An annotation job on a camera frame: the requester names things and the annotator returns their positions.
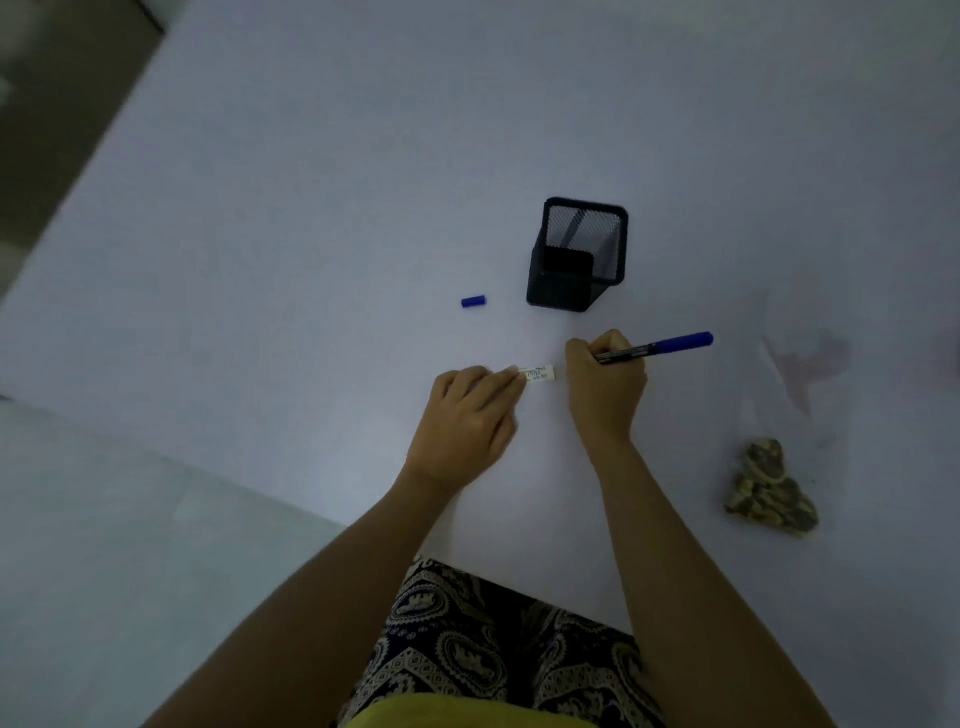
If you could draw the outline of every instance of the blue pen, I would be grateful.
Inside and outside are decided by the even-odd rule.
[[[700,349],[713,343],[713,334],[709,331],[678,336],[676,339],[664,339],[642,347],[625,349],[622,352],[600,353],[594,356],[601,364],[614,364],[618,361],[631,361],[642,356],[656,356],[659,353],[685,352],[687,349]]]

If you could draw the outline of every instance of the right hand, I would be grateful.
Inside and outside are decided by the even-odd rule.
[[[636,406],[647,385],[643,359],[605,365],[593,357],[631,346],[615,328],[590,344],[583,339],[566,342],[570,413],[588,447],[598,440],[630,442]]]

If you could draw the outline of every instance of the yellow shirt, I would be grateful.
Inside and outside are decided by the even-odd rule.
[[[584,720],[516,705],[430,693],[395,695],[374,703],[348,728],[585,728]]]

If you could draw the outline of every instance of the pen holder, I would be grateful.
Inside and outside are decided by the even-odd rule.
[[[530,259],[527,303],[583,312],[623,282],[627,210],[551,197]]]

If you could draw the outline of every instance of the paisley fabric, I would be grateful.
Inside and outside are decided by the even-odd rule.
[[[338,724],[394,695],[433,693],[601,728],[662,726],[645,686],[630,635],[420,558]]]

